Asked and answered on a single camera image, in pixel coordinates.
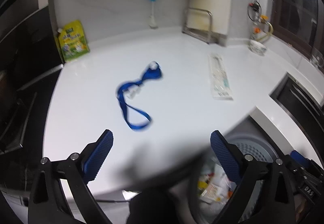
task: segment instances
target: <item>kitchen counter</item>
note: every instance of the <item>kitchen counter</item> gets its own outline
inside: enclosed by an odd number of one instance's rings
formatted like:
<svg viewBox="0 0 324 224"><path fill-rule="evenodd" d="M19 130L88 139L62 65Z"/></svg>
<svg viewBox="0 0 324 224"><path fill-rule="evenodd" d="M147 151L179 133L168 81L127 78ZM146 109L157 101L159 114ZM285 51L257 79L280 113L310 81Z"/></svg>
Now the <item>kitchen counter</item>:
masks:
<svg viewBox="0 0 324 224"><path fill-rule="evenodd" d="M65 64L60 73L47 115L43 155L51 161L66 159L105 129L111 130L113 147L96 179L88 183L94 196L181 164L210 144L214 130L225 134L255 107L294 149L320 164L302 131L269 94L289 72L317 102L323 95L272 51L261 57L246 45L207 45L181 34L179 28L134 32L89 46L89 54ZM210 53L223 57L233 101L212 98ZM116 89L138 79L151 61L159 63L163 79L147 81L133 100L126 101L146 111L153 122L145 130L132 131L123 119ZM130 111L131 122L144 119Z"/></svg>

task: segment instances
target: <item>plastic packaging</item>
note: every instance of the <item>plastic packaging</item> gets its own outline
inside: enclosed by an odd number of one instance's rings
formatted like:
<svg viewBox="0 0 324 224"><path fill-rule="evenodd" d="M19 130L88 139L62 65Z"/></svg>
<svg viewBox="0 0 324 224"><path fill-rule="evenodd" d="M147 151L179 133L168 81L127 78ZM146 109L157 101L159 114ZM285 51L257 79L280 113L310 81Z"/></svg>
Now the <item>plastic packaging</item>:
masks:
<svg viewBox="0 0 324 224"><path fill-rule="evenodd" d="M217 54L210 54L208 59L212 96L215 99L232 100L233 95L229 87L222 57Z"/></svg>
<svg viewBox="0 0 324 224"><path fill-rule="evenodd" d="M215 164L214 174L207 188L202 192L200 200L206 203L221 202L225 204L228 197L229 180L224 172L224 169Z"/></svg>
<svg viewBox="0 0 324 224"><path fill-rule="evenodd" d="M89 52L82 24L75 20L59 31L59 42L65 61L70 61Z"/></svg>

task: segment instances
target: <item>yellow snack bag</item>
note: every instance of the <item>yellow snack bag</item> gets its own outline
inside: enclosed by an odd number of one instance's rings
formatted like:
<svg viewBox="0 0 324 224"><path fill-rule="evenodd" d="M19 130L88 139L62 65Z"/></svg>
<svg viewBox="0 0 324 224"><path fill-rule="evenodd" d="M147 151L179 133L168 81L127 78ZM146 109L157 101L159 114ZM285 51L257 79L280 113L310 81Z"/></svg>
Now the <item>yellow snack bag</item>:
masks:
<svg viewBox="0 0 324 224"><path fill-rule="evenodd" d="M59 42L65 61L70 61L89 52L79 20L70 22L63 27L59 35Z"/></svg>

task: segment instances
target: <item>blue gripper pad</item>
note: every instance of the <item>blue gripper pad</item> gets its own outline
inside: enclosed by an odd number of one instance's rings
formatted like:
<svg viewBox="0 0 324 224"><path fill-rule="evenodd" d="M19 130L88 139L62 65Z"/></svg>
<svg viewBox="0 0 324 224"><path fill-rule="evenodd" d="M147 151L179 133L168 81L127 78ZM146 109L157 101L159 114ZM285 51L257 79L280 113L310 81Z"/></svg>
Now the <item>blue gripper pad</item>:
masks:
<svg viewBox="0 0 324 224"><path fill-rule="evenodd" d="M227 177L236 185L241 183L240 167L231 152L227 149L222 139L219 137L220 132L214 131L210 136L211 147L221 163Z"/></svg>
<svg viewBox="0 0 324 224"><path fill-rule="evenodd" d="M309 160L303 157L299 152L293 150L290 153L292 159L294 159L297 163L303 166L305 169L309 167Z"/></svg>
<svg viewBox="0 0 324 224"><path fill-rule="evenodd" d="M85 184L88 184L89 181L96 178L114 142L112 132L109 130L106 130L100 138L100 142L83 166L83 181Z"/></svg>

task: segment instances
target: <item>wooden window frame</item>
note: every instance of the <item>wooden window frame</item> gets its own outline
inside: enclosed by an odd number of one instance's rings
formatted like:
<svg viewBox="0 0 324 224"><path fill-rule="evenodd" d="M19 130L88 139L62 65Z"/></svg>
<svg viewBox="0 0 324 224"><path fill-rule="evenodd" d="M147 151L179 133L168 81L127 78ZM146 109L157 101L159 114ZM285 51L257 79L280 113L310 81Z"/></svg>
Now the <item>wooden window frame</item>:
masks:
<svg viewBox="0 0 324 224"><path fill-rule="evenodd" d="M271 23L273 25L273 34L284 40L286 43L291 44L295 49L302 53L305 57L310 58L313 47L324 54L324 5L321 0L318 0L318 15L317 15L317 29L315 34L314 45L311 47L309 44L301 40L298 36L288 31L279 25L281 16L282 0L273 0L273 8L271 15Z"/></svg>

